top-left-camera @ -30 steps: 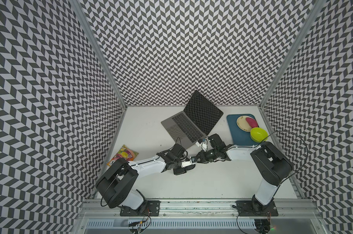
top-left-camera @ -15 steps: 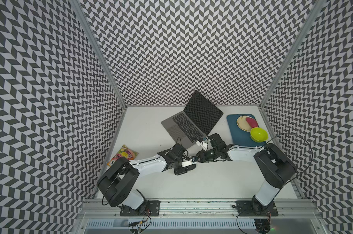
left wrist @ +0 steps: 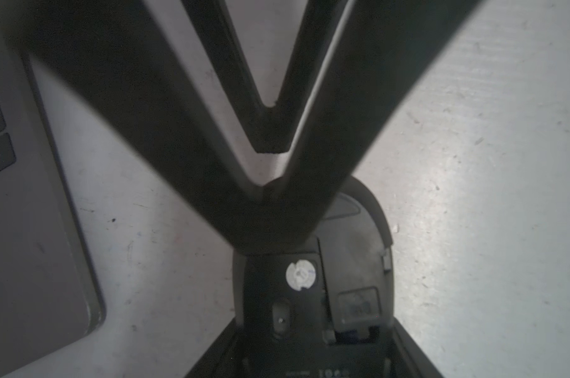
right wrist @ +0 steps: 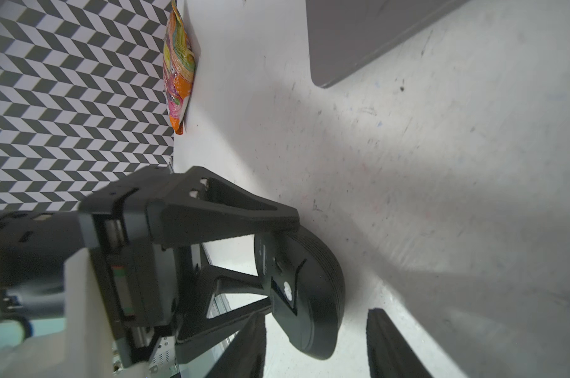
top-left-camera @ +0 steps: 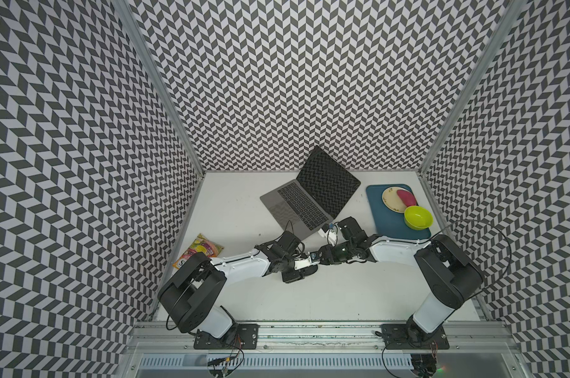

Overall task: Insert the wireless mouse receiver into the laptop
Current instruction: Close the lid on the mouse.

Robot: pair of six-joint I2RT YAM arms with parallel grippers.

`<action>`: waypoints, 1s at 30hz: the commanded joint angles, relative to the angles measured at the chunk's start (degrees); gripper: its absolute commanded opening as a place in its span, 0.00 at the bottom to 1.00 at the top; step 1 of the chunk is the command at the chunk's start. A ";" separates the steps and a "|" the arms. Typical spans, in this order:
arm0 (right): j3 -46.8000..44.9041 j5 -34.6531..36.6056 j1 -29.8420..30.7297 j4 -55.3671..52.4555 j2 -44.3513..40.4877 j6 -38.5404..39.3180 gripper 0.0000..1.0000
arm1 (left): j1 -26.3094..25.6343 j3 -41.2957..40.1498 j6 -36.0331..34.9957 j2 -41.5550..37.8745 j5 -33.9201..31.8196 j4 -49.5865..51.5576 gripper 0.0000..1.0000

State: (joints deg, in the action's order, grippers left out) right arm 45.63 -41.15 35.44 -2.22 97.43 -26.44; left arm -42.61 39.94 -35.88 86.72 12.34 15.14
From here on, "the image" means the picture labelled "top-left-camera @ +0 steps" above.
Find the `grey laptop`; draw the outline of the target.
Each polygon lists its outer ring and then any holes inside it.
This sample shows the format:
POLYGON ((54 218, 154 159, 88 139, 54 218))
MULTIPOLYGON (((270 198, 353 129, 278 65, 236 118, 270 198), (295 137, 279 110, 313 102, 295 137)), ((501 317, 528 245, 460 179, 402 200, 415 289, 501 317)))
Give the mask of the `grey laptop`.
POLYGON ((294 180, 261 196, 279 226, 304 240, 330 225, 360 187, 360 181, 315 146, 294 180))

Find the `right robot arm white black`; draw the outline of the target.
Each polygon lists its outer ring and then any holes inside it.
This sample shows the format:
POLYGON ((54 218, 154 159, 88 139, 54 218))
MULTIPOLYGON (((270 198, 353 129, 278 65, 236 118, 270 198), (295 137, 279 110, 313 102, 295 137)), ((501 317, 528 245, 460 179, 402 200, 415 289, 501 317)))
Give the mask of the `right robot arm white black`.
POLYGON ((334 266, 339 264, 399 263, 419 268, 431 290, 418 310, 406 321, 404 328, 385 326, 382 338, 386 344, 420 349, 437 344, 444 335, 442 325, 465 302, 471 300, 484 282, 484 273, 450 237, 442 233, 417 241, 371 236, 348 217, 337 224, 344 242, 326 244, 311 251, 295 264, 334 266))

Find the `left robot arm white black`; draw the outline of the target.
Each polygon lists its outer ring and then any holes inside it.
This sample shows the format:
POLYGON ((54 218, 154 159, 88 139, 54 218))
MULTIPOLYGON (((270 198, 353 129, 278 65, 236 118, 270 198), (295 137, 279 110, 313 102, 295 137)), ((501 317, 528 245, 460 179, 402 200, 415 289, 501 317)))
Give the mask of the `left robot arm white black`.
POLYGON ((222 290, 244 280, 280 273, 285 283, 301 280, 317 271, 319 251, 307 251, 297 236, 281 236, 230 258, 192 255, 160 289, 158 300, 166 310, 167 324, 182 333, 204 332, 226 340, 236 321, 223 307, 215 306, 222 290))

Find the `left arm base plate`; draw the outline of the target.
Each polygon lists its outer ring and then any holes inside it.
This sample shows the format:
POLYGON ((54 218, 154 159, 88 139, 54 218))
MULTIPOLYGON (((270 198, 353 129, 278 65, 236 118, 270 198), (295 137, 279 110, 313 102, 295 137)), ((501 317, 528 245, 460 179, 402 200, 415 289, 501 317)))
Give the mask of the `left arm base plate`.
POLYGON ((226 350, 241 349, 255 350, 257 348, 257 338, 260 326, 258 324, 238 324, 235 323, 220 338, 215 338, 211 334, 197 331, 194 341, 195 350, 226 350))

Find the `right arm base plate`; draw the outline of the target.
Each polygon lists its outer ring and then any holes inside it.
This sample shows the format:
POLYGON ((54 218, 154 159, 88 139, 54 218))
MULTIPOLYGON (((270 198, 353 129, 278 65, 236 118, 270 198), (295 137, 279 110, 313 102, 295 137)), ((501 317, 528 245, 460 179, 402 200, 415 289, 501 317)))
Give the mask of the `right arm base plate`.
POLYGON ((448 336, 442 326, 432 333, 426 333, 415 325, 392 323, 382 324, 381 337, 387 350, 431 350, 450 349, 448 336))

